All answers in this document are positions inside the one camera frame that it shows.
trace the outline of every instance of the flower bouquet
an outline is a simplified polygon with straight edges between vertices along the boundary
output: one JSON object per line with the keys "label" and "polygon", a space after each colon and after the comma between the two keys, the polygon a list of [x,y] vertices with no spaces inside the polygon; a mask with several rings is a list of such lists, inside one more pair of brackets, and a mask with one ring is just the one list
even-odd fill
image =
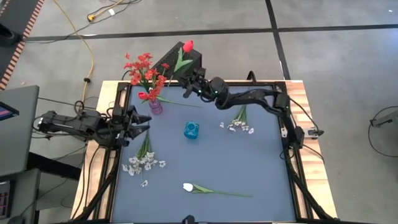
{"label": "flower bouquet", "polygon": [[[220,127],[224,128],[224,123],[220,123]],[[254,128],[248,125],[248,114],[246,113],[246,105],[243,105],[238,114],[229,122],[227,128],[230,131],[236,131],[236,128],[241,127],[242,131],[248,131],[249,134],[254,132]]]}
{"label": "flower bouquet", "polygon": [[[152,152],[152,148],[150,146],[149,132],[147,131],[145,135],[145,140],[142,143],[142,146],[138,150],[136,156],[129,159],[130,164],[125,165],[122,164],[122,169],[125,172],[128,172],[131,176],[141,174],[144,176],[144,169],[146,171],[151,170],[156,164],[159,167],[163,168],[166,166],[165,161],[158,161],[155,158],[155,153]],[[148,185],[148,180],[143,181],[141,184],[142,187]]]}

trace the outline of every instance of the purple vase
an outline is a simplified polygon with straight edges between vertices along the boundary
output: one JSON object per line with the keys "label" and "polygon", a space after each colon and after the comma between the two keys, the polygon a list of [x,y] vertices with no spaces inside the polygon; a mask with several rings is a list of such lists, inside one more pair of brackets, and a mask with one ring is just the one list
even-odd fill
{"label": "purple vase", "polygon": [[161,114],[163,112],[163,107],[160,104],[160,101],[158,99],[150,100],[149,101],[149,108],[150,108],[150,111],[154,115],[159,115],[159,114]]}

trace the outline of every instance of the gray desk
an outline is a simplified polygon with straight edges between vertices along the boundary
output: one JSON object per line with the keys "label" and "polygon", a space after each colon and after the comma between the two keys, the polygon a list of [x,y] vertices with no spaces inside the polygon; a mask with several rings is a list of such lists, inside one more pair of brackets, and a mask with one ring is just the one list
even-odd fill
{"label": "gray desk", "polygon": [[[21,213],[35,202],[37,198],[37,189],[40,182],[40,171],[32,169],[14,174],[7,177],[1,177],[0,180],[12,181],[12,207],[10,218],[21,215]],[[36,202],[33,203],[25,212],[25,224],[32,224],[35,220]],[[0,220],[0,224],[6,224],[9,218]]]}
{"label": "gray desk", "polygon": [[38,86],[0,91],[0,101],[19,111],[0,122],[0,177],[26,168],[38,96]]}

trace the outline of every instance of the black cable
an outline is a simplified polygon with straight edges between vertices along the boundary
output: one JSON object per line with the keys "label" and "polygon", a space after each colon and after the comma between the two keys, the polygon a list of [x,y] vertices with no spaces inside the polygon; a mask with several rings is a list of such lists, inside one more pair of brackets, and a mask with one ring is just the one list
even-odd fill
{"label": "black cable", "polygon": [[301,108],[301,110],[305,113],[305,115],[307,115],[307,117],[311,120],[311,122],[313,123],[313,125],[317,128],[317,131],[319,132],[319,127],[318,125],[314,122],[314,120],[311,118],[311,116],[305,111],[305,109],[298,104],[295,100],[290,99],[293,103],[295,103],[299,108]]}
{"label": "black cable", "polygon": [[80,201],[79,201],[79,204],[77,205],[77,208],[76,208],[76,210],[75,210],[75,213],[73,214],[73,216],[72,216],[72,219],[74,219],[75,218],[75,216],[76,216],[76,213],[77,213],[77,211],[79,210],[79,208],[80,208],[80,205],[81,205],[81,202],[83,201],[83,195],[84,195],[84,190],[85,190],[85,158],[86,158],[86,152],[87,152],[87,147],[86,147],[86,149],[85,149],[85,151],[84,151],[84,153],[83,153],[83,159],[82,159],[82,163],[83,163],[83,165],[82,165],[82,167],[81,167],[81,170],[83,171],[83,188],[82,188],[82,191],[81,191],[81,197],[80,197]]}
{"label": "black cable", "polygon": [[311,148],[311,147],[309,147],[309,146],[306,146],[306,145],[304,145],[304,144],[303,144],[303,146],[306,147],[307,149],[313,151],[314,153],[316,153],[316,154],[322,159],[322,161],[325,162],[325,160],[323,159],[323,156],[322,156],[319,152],[317,152],[317,151],[314,150],[313,148]]}
{"label": "black cable", "polygon": [[[135,1],[130,0],[129,2],[120,3],[119,5],[127,5],[127,6],[126,6],[124,9],[122,9],[122,10],[116,12],[113,16],[115,16],[116,14],[119,14],[120,12],[125,11],[125,10],[129,7],[130,4],[139,3],[139,2],[141,2],[141,1],[142,1],[142,0],[135,0]],[[61,40],[66,40],[66,39],[68,39],[70,36],[75,35],[75,33],[79,33],[79,31],[82,31],[82,30],[86,29],[86,28],[89,27],[90,25],[96,24],[96,23],[99,23],[99,22],[102,22],[102,21],[104,21],[104,20],[109,19],[110,17],[112,17],[112,16],[108,16],[108,17],[105,17],[104,19],[100,19],[100,20],[98,20],[98,21],[91,22],[91,23],[85,25],[84,27],[78,29],[76,32],[72,32],[72,33],[66,35],[65,37],[62,37],[61,39],[50,40],[50,41],[46,41],[46,42],[38,42],[38,41],[29,41],[29,40],[25,40],[25,42],[27,42],[27,43],[35,43],[35,44],[51,44],[51,43],[58,42],[58,41],[61,41]]]}
{"label": "black cable", "polygon": [[69,197],[69,195],[64,196],[64,197],[61,199],[61,202],[60,202],[61,206],[64,207],[64,208],[73,208],[73,207],[71,207],[71,206],[66,206],[66,205],[63,204],[63,201],[64,201],[67,197]]}
{"label": "black cable", "polygon": [[[51,99],[43,98],[43,97],[39,97],[39,99],[40,99],[40,100],[51,101],[51,102],[54,102],[54,103],[61,103],[61,104],[64,104],[64,105],[75,106],[75,104],[72,104],[72,103],[62,102],[62,101],[58,101],[58,100],[51,100]],[[87,106],[86,108],[88,108],[88,109],[93,109],[93,110],[96,109],[96,108],[92,108],[92,107],[88,107],[88,106]]]}
{"label": "black cable", "polygon": [[126,72],[124,72],[123,76],[122,76],[122,81],[124,80],[124,77],[127,75],[127,73],[131,72],[131,70],[127,70]]}
{"label": "black cable", "polygon": [[90,188],[90,172],[91,172],[91,165],[92,165],[92,163],[93,163],[95,154],[98,152],[99,149],[100,149],[100,146],[98,146],[97,149],[95,149],[95,152],[94,152],[93,156],[91,157],[90,164],[88,165],[88,177],[87,177],[87,190],[86,190],[85,207],[87,206],[88,189]]}
{"label": "black cable", "polygon": [[[376,117],[377,117],[381,112],[383,112],[383,111],[385,111],[385,110],[387,110],[387,109],[391,109],[391,108],[398,108],[398,106],[388,106],[388,107],[386,107],[386,108],[383,108],[382,110],[380,110],[379,112],[377,112],[376,115],[374,115],[374,117],[373,117],[372,120],[375,120]],[[393,158],[398,157],[398,156],[387,155],[387,154],[385,154],[385,153],[383,153],[383,152],[381,152],[381,151],[378,151],[378,150],[373,146],[373,143],[372,143],[372,140],[371,140],[371,126],[372,126],[372,124],[369,124],[369,127],[368,127],[368,140],[369,140],[369,144],[371,145],[372,149],[375,150],[378,154],[381,154],[381,155],[386,156],[386,157],[393,157]]]}

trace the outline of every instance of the red tulip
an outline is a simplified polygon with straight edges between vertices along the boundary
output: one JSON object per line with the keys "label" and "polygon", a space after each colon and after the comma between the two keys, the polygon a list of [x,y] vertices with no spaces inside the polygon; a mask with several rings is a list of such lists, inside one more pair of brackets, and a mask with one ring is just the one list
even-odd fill
{"label": "red tulip", "polygon": [[140,98],[142,100],[148,100],[148,94],[146,94],[144,92],[139,92],[138,93],[138,98]]}
{"label": "red tulip", "polygon": [[182,49],[185,53],[189,53],[193,49],[193,40],[186,41],[184,46],[182,46]]}

